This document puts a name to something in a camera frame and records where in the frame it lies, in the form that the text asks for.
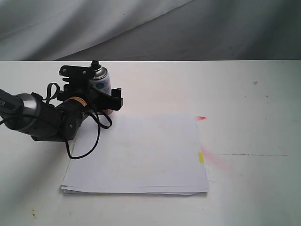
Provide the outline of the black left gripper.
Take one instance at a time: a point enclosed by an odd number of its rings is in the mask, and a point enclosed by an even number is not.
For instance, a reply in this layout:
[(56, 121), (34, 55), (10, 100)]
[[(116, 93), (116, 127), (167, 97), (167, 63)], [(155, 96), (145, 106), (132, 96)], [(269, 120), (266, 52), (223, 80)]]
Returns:
[(55, 135), (55, 141), (73, 140), (82, 125), (82, 122), (94, 110), (119, 111), (123, 106), (121, 88), (111, 90), (111, 95), (97, 90), (92, 85), (88, 89), (71, 87), (65, 84), (63, 90), (56, 84), (55, 98), (61, 101), (56, 110), (60, 113), (59, 130)]

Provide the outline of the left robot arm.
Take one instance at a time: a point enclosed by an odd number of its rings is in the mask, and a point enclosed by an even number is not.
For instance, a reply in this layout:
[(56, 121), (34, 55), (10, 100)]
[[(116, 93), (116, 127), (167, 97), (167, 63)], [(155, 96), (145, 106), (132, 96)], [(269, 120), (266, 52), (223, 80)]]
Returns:
[(82, 122), (92, 113), (107, 109), (118, 111), (123, 106), (121, 88), (111, 95), (88, 86), (72, 87), (65, 84), (54, 98), (58, 106), (36, 93), (11, 95), (0, 92), (0, 116), (7, 128), (32, 137), (35, 141), (63, 142), (75, 138)]

